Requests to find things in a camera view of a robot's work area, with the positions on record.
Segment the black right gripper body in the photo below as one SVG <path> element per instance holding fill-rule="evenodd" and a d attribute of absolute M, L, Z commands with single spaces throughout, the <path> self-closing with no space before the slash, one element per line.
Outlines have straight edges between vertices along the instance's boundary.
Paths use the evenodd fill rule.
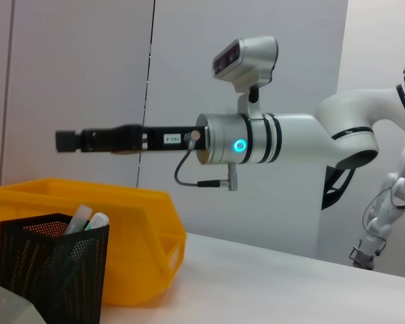
<path fill-rule="evenodd" d="M 193 131 L 200 134 L 192 150 L 205 151 L 207 146 L 204 126 L 153 126 L 142 128 L 142 151 L 186 151 Z"/>

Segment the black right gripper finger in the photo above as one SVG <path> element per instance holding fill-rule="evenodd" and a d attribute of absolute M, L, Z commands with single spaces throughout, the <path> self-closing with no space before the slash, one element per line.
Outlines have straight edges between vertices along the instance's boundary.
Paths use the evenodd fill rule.
<path fill-rule="evenodd" d="M 126 140 L 135 138 L 142 134 L 142 126 L 130 124 L 118 126 L 115 128 L 86 128 L 77 132 L 75 130 L 58 130 L 55 135 L 60 140 L 89 140 L 107 139 L 107 140 Z"/>
<path fill-rule="evenodd" d="M 134 154 L 142 151 L 141 147 L 120 147 L 113 144 L 99 144 L 99 143 L 82 143 L 73 140 L 56 140 L 56 151 L 58 153 L 75 153 L 80 151 L 82 153 L 118 153 L 118 154 Z"/>

